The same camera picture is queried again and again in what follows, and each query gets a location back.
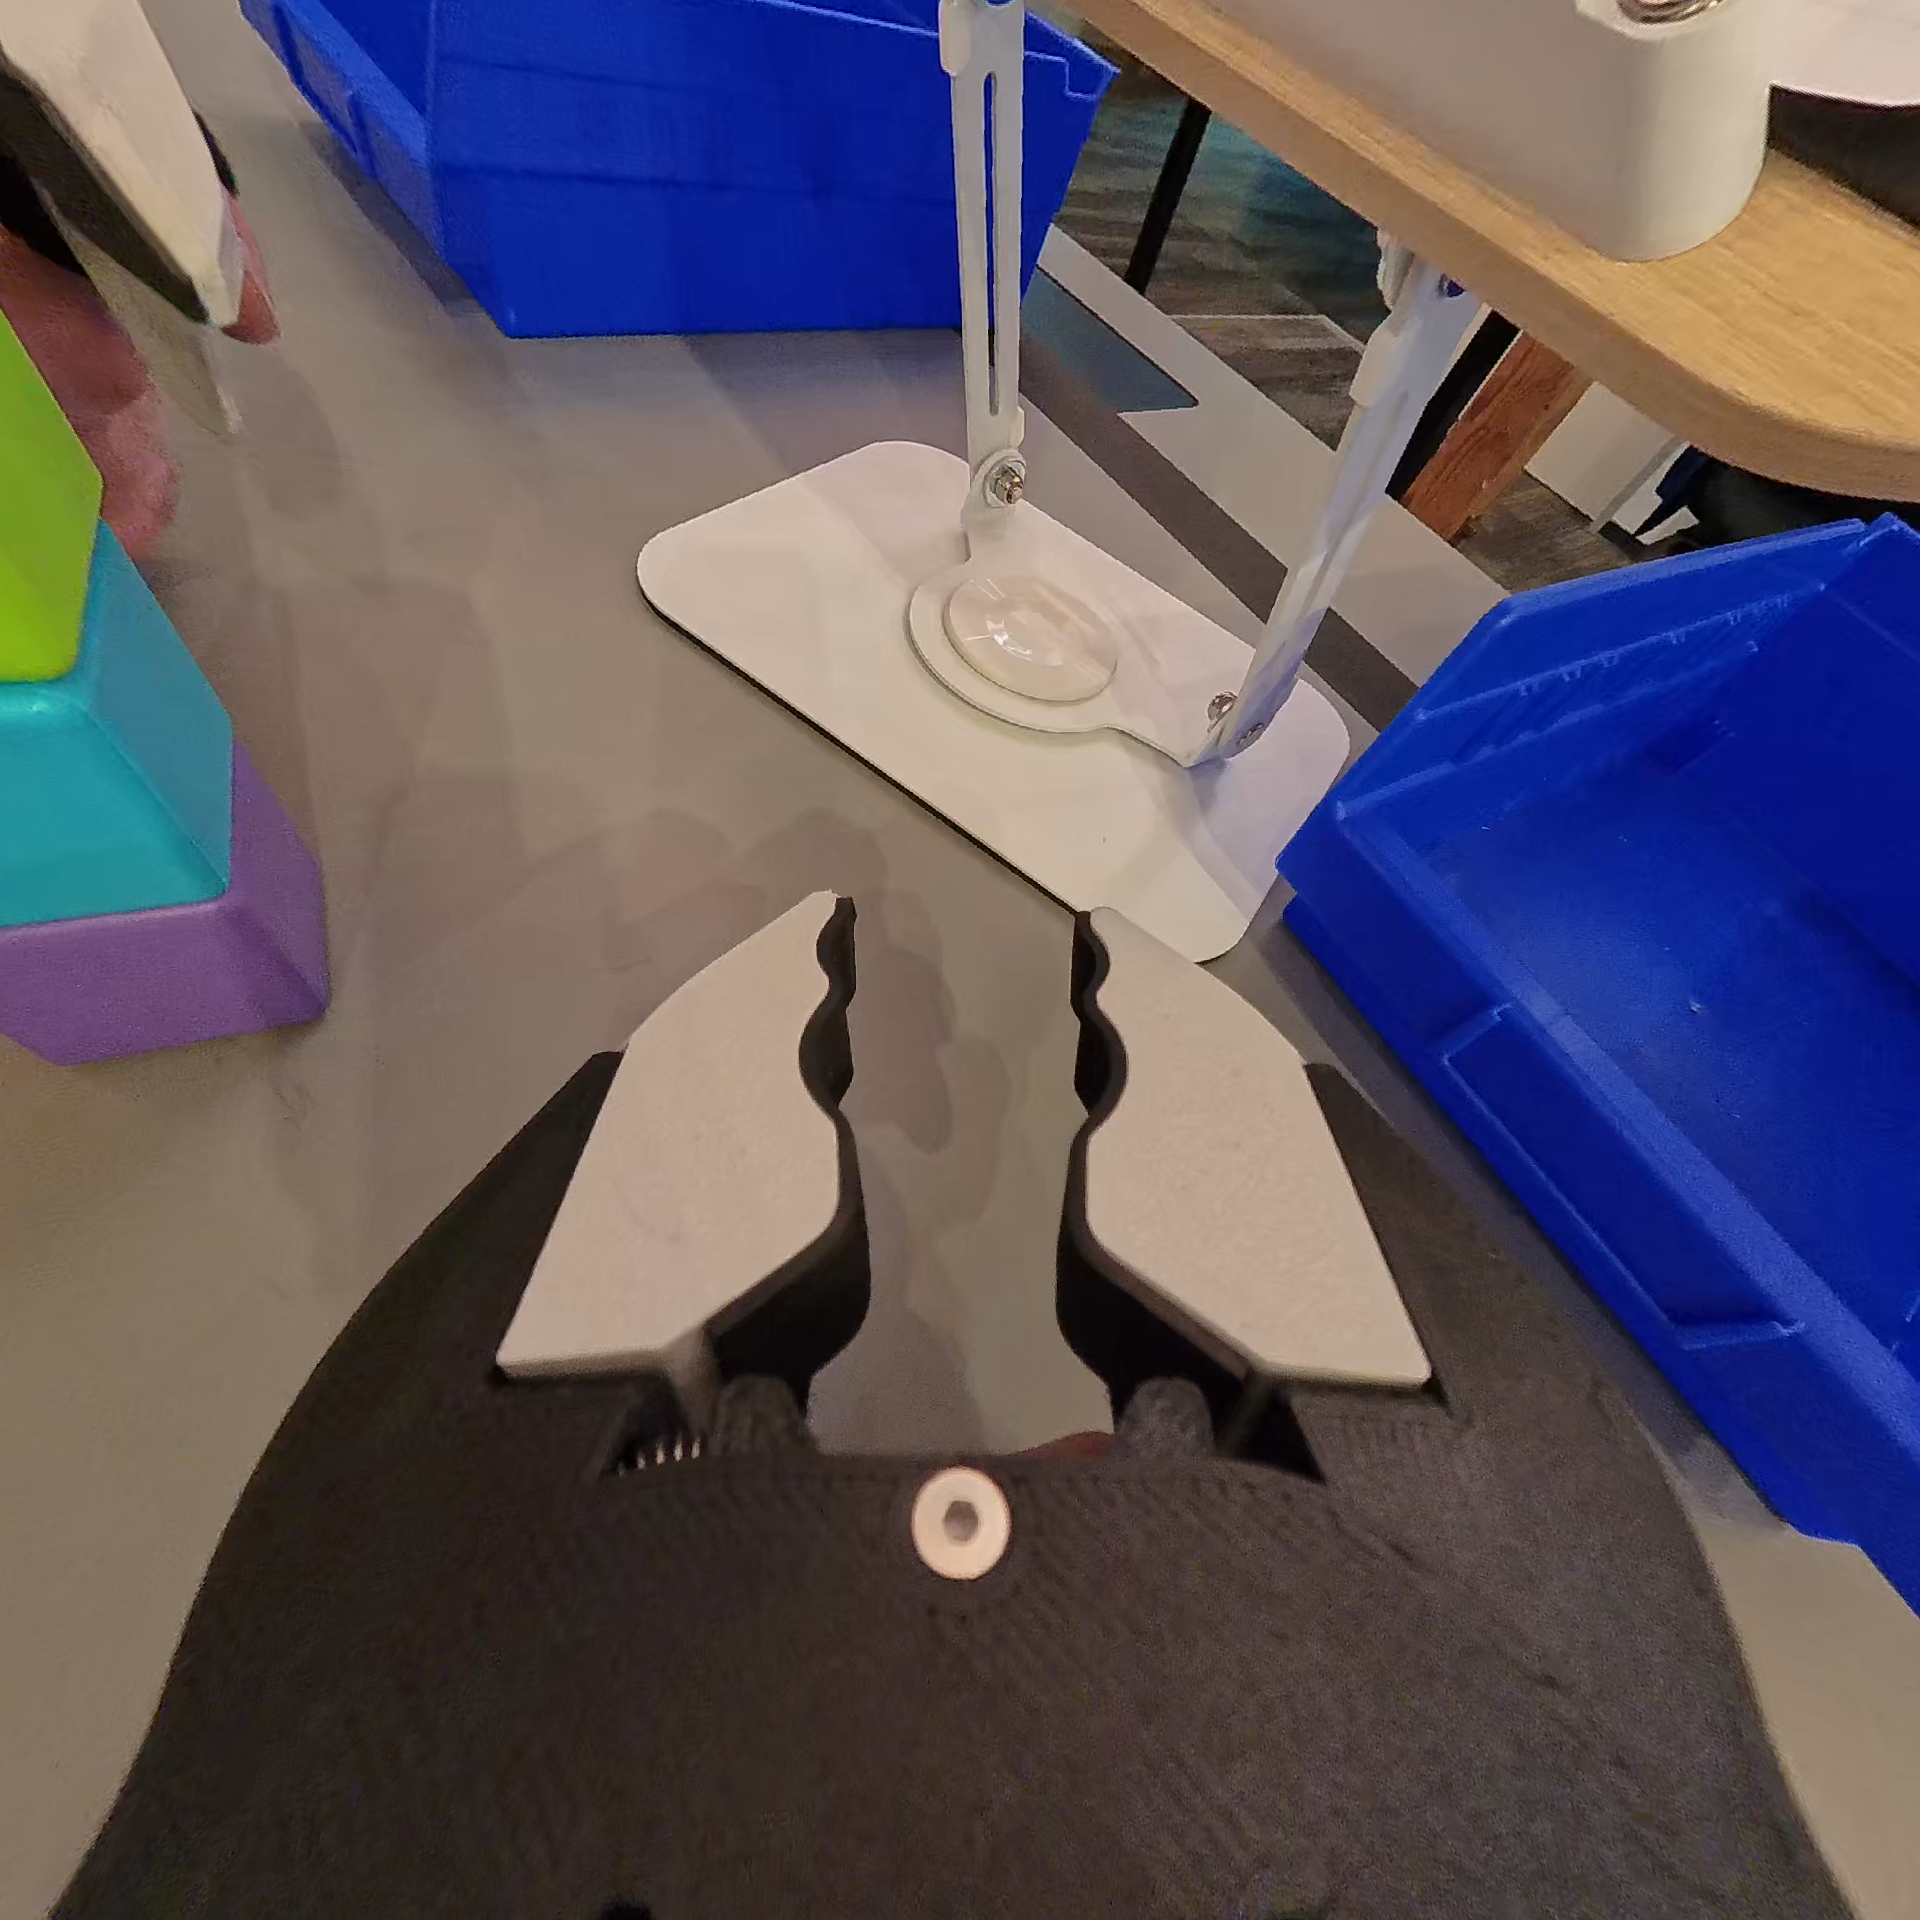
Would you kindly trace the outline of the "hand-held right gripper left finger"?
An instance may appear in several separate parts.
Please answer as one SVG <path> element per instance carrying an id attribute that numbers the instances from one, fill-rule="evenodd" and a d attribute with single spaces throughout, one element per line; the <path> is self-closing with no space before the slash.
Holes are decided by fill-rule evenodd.
<path id="1" fill-rule="evenodd" d="M 683 1409 L 726 1379 L 795 1398 L 871 1295 L 849 1006 L 858 910 L 812 894 L 631 1032 L 497 1345 L 515 1379 L 650 1375 Z"/>

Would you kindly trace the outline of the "person's left hand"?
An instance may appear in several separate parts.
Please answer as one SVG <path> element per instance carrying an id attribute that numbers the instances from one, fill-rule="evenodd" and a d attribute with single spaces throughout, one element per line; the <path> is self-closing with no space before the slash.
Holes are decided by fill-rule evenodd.
<path id="1" fill-rule="evenodd" d="M 3 152 L 3 305 L 104 477 L 104 519 L 134 560 L 172 527 L 179 465 L 160 393 L 17 158 Z"/>

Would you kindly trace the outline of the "cyan cube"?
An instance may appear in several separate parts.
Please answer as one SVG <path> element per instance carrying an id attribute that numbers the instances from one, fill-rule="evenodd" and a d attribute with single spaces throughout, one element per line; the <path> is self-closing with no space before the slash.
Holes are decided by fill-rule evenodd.
<path id="1" fill-rule="evenodd" d="M 76 664 L 3 691 L 3 926 L 215 897 L 231 778 L 226 706 L 99 522 Z"/>

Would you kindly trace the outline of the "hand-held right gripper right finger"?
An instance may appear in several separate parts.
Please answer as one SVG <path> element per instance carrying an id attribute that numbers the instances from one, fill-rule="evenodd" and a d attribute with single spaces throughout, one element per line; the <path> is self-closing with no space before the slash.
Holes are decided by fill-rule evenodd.
<path id="1" fill-rule="evenodd" d="M 1303 1054 L 1113 907 L 1075 918 L 1056 1314 L 1121 1421 L 1184 1379 L 1214 1425 L 1294 1384 L 1417 1395 L 1433 1362 Z"/>

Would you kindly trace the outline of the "blue plastic bin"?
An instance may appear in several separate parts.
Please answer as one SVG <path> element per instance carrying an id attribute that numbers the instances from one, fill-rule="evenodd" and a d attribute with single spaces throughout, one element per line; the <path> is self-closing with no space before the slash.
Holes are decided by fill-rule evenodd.
<path id="1" fill-rule="evenodd" d="M 960 322 L 938 3 L 240 10 L 513 338 Z"/>
<path id="2" fill-rule="evenodd" d="M 1513 591 L 1286 923 L 1791 1526 L 1919 1602 L 1919 539 Z"/>

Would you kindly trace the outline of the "purple cube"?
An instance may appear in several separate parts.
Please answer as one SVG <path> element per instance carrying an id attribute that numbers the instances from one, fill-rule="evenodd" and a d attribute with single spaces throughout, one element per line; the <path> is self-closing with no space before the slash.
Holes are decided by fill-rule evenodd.
<path id="1" fill-rule="evenodd" d="M 3 931 L 3 1032 L 54 1065 L 239 1039 L 327 1007 L 320 864 L 244 746 L 220 895 Z"/>

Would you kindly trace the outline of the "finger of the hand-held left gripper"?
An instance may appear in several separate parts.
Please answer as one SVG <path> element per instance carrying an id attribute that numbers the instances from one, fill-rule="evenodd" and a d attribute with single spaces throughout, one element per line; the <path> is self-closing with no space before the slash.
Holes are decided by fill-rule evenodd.
<path id="1" fill-rule="evenodd" d="M 6 1 L 3 142 L 97 286 L 211 328 L 239 319 L 230 191 L 143 3 Z"/>

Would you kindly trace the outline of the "grey desk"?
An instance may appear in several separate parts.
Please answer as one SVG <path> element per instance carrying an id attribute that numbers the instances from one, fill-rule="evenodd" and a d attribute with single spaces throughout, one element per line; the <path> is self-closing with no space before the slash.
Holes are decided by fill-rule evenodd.
<path id="1" fill-rule="evenodd" d="M 163 3 L 272 262 L 159 598 L 330 1006 L 6 1042 L 6 1915 L 1915 1915 L 1915 1610 L 1767 1519 L 1286 926 L 1431 1351 L 1118 1421 L 1056 1266 L 1065 910 L 658 615 L 664 530 L 963 438 L 959 339 L 513 344 Z M 871 1295 L 795 1398 L 497 1345 L 619 1054 L 855 902 Z"/>

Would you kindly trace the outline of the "lime green cube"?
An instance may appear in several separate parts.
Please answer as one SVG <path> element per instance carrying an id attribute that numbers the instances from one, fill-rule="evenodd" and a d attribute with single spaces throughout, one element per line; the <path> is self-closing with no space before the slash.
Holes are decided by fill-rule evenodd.
<path id="1" fill-rule="evenodd" d="M 3 680 L 56 680 L 81 656 L 104 477 L 3 322 Z"/>

